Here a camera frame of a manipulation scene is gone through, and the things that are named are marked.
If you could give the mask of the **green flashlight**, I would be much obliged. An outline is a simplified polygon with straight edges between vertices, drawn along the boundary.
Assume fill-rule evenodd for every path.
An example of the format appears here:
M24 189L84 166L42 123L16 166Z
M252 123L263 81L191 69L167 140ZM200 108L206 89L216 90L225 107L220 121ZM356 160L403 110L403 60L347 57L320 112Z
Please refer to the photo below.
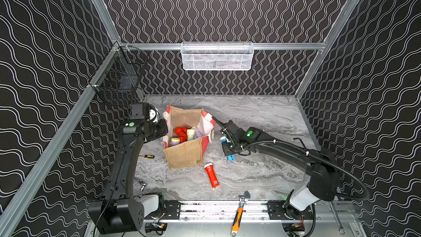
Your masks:
M194 129L188 129L186 131L187 141L192 141L196 139L196 131Z

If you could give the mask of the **purple flashlight yellow rim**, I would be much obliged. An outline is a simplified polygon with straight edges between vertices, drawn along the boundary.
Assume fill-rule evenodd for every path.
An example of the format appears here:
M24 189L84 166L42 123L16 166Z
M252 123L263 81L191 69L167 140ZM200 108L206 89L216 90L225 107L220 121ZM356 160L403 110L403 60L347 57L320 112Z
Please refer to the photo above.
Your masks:
M205 131L203 128L199 128L199 127L192 127L191 129L193 129L195 131L195 138L200 138L205 136Z

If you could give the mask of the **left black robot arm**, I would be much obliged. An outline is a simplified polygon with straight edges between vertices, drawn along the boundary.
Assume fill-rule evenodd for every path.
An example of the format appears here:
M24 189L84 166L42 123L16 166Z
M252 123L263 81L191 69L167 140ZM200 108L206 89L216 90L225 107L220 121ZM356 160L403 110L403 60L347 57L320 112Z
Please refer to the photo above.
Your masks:
M128 120L120 124L117 154L111 176L98 200L89 204L88 213L102 235L139 231L144 218L160 208L158 194L136 199L134 179L140 151L145 142L168 133L164 119L158 122Z

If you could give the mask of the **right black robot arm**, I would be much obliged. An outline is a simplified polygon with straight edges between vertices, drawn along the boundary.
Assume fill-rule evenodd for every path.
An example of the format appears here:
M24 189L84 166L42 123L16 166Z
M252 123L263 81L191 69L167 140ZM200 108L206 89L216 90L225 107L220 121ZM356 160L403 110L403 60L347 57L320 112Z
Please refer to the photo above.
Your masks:
M288 219L301 218L304 211L311 209L320 200L333 201L337 196L347 200L367 200L370 197L364 183L340 167L326 149L315 150L303 144L295 145L255 127L245 131L231 120L216 123L226 139L222 143L226 156L264 154L289 163L309 176L309 182L300 189L292 190L281 206L281 215ZM337 187L342 174L359 185L362 192L357 196L339 193Z

